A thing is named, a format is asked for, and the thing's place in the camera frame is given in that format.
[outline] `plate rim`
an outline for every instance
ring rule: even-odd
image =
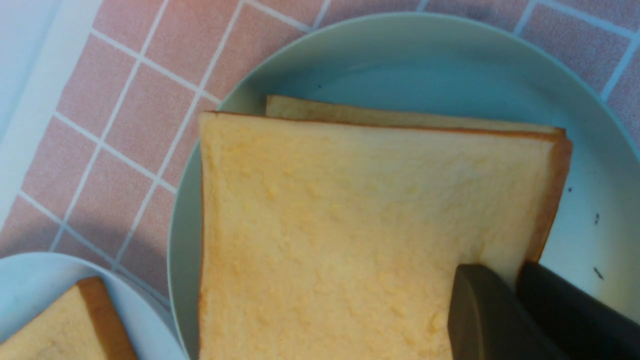
[[[364,15],[361,17],[355,17],[352,19],[348,19],[348,20],[344,20],[341,22],[337,22],[335,24],[331,24],[329,26],[320,28],[315,30],[312,33],[308,33],[296,40],[294,40],[293,42],[291,42],[290,44],[286,45],[285,47],[279,49],[278,51],[276,51],[275,53],[273,53],[271,56],[268,56],[265,60],[263,60],[262,62],[260,62],[256,67],[254,67],[251,71],[249,71],[249,73],[247,73],[247,75],[240,81],[238,81],[238,83],[231,89],[231,91],[227,94],[227,96],[224,98],[224,100],[222,100],[220,102],[220,104],[218,105],[218,110],[219,111],[225,111],[225,108],[227,106],[227,103],[229,101],[229,99],[231,99],[234,94],[238,91],[238,89],[240,89],[242,86],[244,86],[244,84],[246,83],[246,80],[251,78],[256,72],[259,72],[266,64],[268,64],[269,62],[273,61],[275,58],[279,57],[281,54],[290,51],[293,47],[296,47],[298,44],[305,42],[305,41],[309,41],[309,39],[313,38],[313,37],[317,37],[317,36],[321,36],[327,32],[331,32],[331,31],[335,31],[338,28],[344,27],[344,26],[350,26],[352,24],[358,23],[358,22],[367,22],[367,21],[372,21],[372,20],[378,20],[378,19],[386,19],[386,18],[403,18],[403,17],[415,17],[415,18],[422,18],[425,21],[429,21],[429,20],[433,20],[433,19],[442,19],[442,20],[446,20],[448,22],[451,23],[458,23],[458,24],[466,24],[466,25],[471,25],[471,26],[477,26],[479,28],[482,28],[483,30],[489,31],[491,33],[493,33],[496,36],[501,36],[502,38],[505,38],[506,40],[512,41],[517,45],[520,46],[525,46],[526,48],[528,48],[528,50],[534,51],[538,56],[541,56],[542,58],[544,58],[545,60],[551,62],[553,64],[554,67],[559,68],[562,73],[565,76],[568,76],[576,85],[579,85],[582,90],[585,90],[588,95],[590,96],[592,101],[595,101],[597,103],[597,105],[603,109],[606,113],[606,115],[608,116],[609,120],[613,121],[613,123],[615,124],[615,126],[617,127],[618,131],[620,132],[620,134],[624,137],[625,139],[625,143],[627,145],[627,147],[631,150],[632,154],[635,157],[635,160],[637,163],[640,163],[640,147],[635,145],[635,141],[633,140],[633,138],[631,137],[631,134],[629,133],[629,131],[626,129],[624,123],[622,123],[622,121],[618,118],[618,116],[611,110],[611,108],[609,107],[609,105],[600,97],[600,95],[598,93],[595,92],[595,90],[586,83],[586,81],[584,81],[582,78],[580,78],[572,69],[570,69],[567,65],[565,65],[564,63],[562,63],[560,60],[558,60],[556,57],[552,56],[551,54],[549,54],[548,52],[544,51],[542,48],[526,41],[523,38],[520,38],[506,30],[500,29],[500,28],[496,28],[492,25],[489,24],[485,24],[483,22],[479,22],[476,20],[472,20],[472,19],[467,19],[464,17],[459,17],[459,16],[455,16],[455,15],[449,15],[449,14],[444,14],[444,13],[429,13],[429,12],[390,12],[390,13],[375,13],[375,14],[370,14],[370,15]],[[197,156],[197,152],[200,150],[200,138],[198,137],[198,139],[196,140],[191,153],[189,154],[189,158],[187,160],[187,163],[185,165],[184,170],[182,171],[182,174],[180,176],[180,182],[178,184],[178,187],[176,187],[176,193],[175,193],[175,201],[173,202],[173,206],[172,206],[172,217],[171,217],[171,221],[170,221],[170,226],[169,226],[169,232],[168,232],[168,246],[167,246],[167,280],[168,280],[168,287],[169,287],[169,299],[170,299],[170,305],[171,305],[171,314],[173,316],[173,321],[175,323],[175,328],[176,328],[176,333],[177,333],[177,338],[178,341],[180,343],[180,346],[182,347],[183,352],[187,355],[188,358],[189,357],[189,353],[187,351],[187,348],[184,345],[184,339],[182,337],[182,331],[180,329],[179,326],[179,320],[178,320],[178,311],[176,311],[176,307],[175,307],[175,302],[174,302],[174,290],[173,290],[173,281],[172,281],[172,266],[171,266],[171,254],[172,254],[172,247],[173,247],[173,243],[176,241],[172,241],[172,234],[173,234],[173,227],[175,225],[173,219],[175,217],[176,214],[176,210],[177,210],[177,204],[178,201],[177,199],[180,196],[181,190],[184,188],[184,182],[185,182],[185,177],[187,175],[187,172],[185,171],[188,167],[188,165],[192,162],[193,158],[195,156]]]

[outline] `white bread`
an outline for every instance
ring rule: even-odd
[[[447,359],[459,263],[512,282],[568,171],[561,135],[203,113],[200,359]]]
[[[321,120],[355,125],[446,127],[495,131],[530,131],[564,135],[564,129],[526,122],[509,122],[468,117],[452,117],[404,111],[359,108],[351,105],[296,99],[283,95],[267,96],[266,115],[282,119]]]
[[[78,281],[0,345],[2,360],[135,360],[100,277]]]

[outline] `light blue plate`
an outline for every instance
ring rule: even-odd
[[[151,295],[100,266],[54,252],[0,259],[0,343],[78,280],[90,276],[99,276],[104,281],[140,360],[185,358],[172,331],[171,316]]]
[[[543,51],[470,20],[373,15],[282,49],[219,109],[262,115],[267,94],[565,127],[574,144],[572,167],[541,262],[640,322],[638,151],[597,94]],[[178,189],[168,253],[173,314],[192,360],[202,255],[198,146]]]

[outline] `black speck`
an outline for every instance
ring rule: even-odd
[[[597,267],[593,267],[593,271],[596,272],[596,274],[598,274],[598,277],[600,278],[600,280],[604,280],[604,276],[602,276],[602,274],[598,271]]]

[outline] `tiled countertop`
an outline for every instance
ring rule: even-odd
[[[168,306],[166,239],[195,115],[296,38],[394,11],[469,17],[540,46],[640,144],[637,0],[104,0],[4,223],[0,257],[79,256]]]

